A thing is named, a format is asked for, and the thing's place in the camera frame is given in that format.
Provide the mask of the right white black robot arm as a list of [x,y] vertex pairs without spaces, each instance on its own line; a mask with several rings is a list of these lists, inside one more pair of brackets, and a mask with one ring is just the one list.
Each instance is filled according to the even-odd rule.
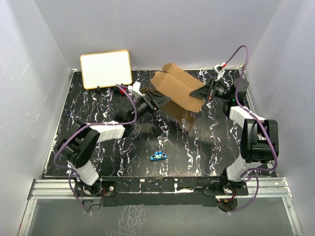
[[223,99],[223,113],[242,128],[240,155],[220,175],[219,188],[225,195],[242,188],[251,172],[261,171],[261,165],[275,161],[279,155],[278,123],[259,117],[244,105],[248,86],[249,82],[241,77],[229,88],[217,79],[210,79],[190,93],[201,99]]

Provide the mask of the blue toy car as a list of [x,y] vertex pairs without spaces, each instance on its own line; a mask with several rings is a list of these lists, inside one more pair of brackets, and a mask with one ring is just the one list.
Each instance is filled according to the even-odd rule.
[[150,161],[158,161],[167,159],[167,155],[162,151],[157,151],[150,157]]

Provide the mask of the brown cardboard box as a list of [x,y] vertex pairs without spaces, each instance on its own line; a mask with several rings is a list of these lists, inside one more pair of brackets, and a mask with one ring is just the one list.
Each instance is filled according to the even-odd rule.
[[195,123],[192,113],[199,113],[205,101],[190,96],[190,93],[204,84],[173,63],[167,63],[161,72],[155,72],[150,82],[154,88],[149,91],[171,98],[161,110],[175,118],[180,125],[189,123],[187,130],[191,131]]

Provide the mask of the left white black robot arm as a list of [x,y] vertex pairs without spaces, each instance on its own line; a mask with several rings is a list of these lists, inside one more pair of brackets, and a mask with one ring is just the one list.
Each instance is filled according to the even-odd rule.
[[91,162],[95,146],[101,142],[125,138],[139,118],[160,110],[170,100],[170,97],[149,89],[140,93],[136,101],[127,95],[127,101],[117,109],[113,121],[89,124],[75,122],[70,134],[61,141],[54,160],[64,158],[69,164],[66,168],[72,170],[84,183],[85,191],[91,196],[97,196],[102,185],[99,182],[100,176]]

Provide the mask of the red black stamp toy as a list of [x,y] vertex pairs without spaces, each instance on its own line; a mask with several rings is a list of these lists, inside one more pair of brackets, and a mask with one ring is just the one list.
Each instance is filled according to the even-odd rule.
[[125,92],[126,92],[126,88],[118,88],[118,87],[115,87],[115,91],[114,91],[116,94],[122,94],[124,95]]

